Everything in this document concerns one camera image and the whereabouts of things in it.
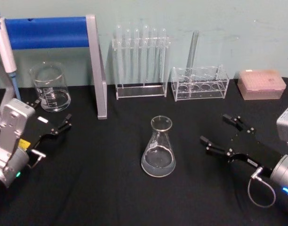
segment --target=cable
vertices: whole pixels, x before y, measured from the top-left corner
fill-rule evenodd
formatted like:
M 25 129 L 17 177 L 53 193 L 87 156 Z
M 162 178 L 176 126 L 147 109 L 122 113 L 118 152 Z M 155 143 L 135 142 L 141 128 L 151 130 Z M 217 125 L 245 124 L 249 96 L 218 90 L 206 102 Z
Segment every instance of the cable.
M 271 204 L 269 204 L 269 205 L 265 205 L 265 206 L 263 206 L 263 205 L 260 205 L 260 204 L 258 204 L 257 202 L 255 202 L 254 200 L 253 200 L 253 198 L 252 198 L 252 196 L 251 196 L 251 193 L 250 193 L 250 186 L 251 186 L 251 180 L 252 180 L 252 178 L 249 180 L 249 182 L 248 182 L 248 197 L 249 197 L 249 199 L 252 201 L 252 203 L 254 203 L 256 206 L 258 206 L 258 207 L 261 207 L 261 208 L 269 208 L 269 207 L 271 207 L 275 202 L 276 202 L 276 193 L 275 193 L 275 191 L 274 191 L 274 189 L 268 184 L 268 183 L 266 183 L 265 181 L 263 181 L 261 178 L 259 178 L 259 177 L 256 177 L 261 183 L 263 183 L 264 185 L 266 185 L 266 186 L 268 186 L 269 188 L 270 188 L 270 190 L 272 191 L 272 194 L 274 195 L 274 199 L 273 199 L 273 201 L 272 201 L 272 203 Z

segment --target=led light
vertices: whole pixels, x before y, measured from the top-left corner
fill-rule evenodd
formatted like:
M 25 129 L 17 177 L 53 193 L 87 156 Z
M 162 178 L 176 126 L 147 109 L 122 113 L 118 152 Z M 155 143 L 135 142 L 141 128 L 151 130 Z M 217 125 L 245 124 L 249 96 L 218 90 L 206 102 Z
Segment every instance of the led light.
M 288 188 L 284 187 L 282 190 L 283 190 L 286 194 L 288 194 Z

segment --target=white label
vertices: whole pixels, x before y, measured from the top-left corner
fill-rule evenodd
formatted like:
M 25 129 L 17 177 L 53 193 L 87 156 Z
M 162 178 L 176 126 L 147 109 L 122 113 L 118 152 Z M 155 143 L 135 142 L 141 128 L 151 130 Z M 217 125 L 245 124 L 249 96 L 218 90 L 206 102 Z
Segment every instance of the white label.
M 42 121 L 42 122 L 44 122 L 44 123 L 47 123 L 47 122 L 48 122 L 48 120 L 45 119 L 45 118 L 43 118 L 43 117 L 38 117 L 37 119 L 40 120 L 40 121 Z
M 254 161 L 252 161 L 252 160 L 250 160 L 250 159 L 248 159 L 248 163 L 250 163 L 251 165 L 253 165 L 253 166 L 255 166 L 255 167 L 258 166 L 257 163 L 255 163 Z

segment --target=flask rim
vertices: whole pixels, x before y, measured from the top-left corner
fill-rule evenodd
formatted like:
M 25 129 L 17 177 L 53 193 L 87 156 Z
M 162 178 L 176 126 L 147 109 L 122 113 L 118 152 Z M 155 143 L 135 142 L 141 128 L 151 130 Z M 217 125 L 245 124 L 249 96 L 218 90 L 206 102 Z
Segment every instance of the flask rim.
M 158 115 L 151 120 L 151 126 L 158 132 L 165 132 L 172 127 L 172 120 L 167 116 Z

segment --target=black tablecloth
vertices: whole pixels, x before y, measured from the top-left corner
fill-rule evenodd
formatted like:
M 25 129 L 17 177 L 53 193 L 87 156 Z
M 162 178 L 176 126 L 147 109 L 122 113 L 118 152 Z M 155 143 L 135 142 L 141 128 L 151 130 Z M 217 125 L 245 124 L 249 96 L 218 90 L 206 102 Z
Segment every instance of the black tablecloth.
M 288 107 L 287 88 L 280 100 L 244 101 L 234 80 L 225 99 L 175 102 L 168 97 L 116 100 L 108 87 L 108 119 L 98 120 L 93 87 L 70 87 L 72 102 L 60 113 L 37 114 L 52 122 L 72 113 L 73 127 L 38 150 L 47 158 L 25 170 L 0 197 L 0 225 L 288 225 L 288 196 L 271 183 L 277 201 L 272 208 L 252 204 L 247 195 L 250 174 L 242 162 L 227 164 L 205 154 L 200 135 L 225 146 L 236 129 L 222 115 L 241 117 L 257 138 L 282 154 L 276 120 Z M 22 98 L 35 97 L 22 89 Z M 166 115 L 176 168 L 165 178 L 144 173 L 140 159 L 152 135 L 150 120 Z M 258 183 L 254 198 L 269 204 L 272 195 Z

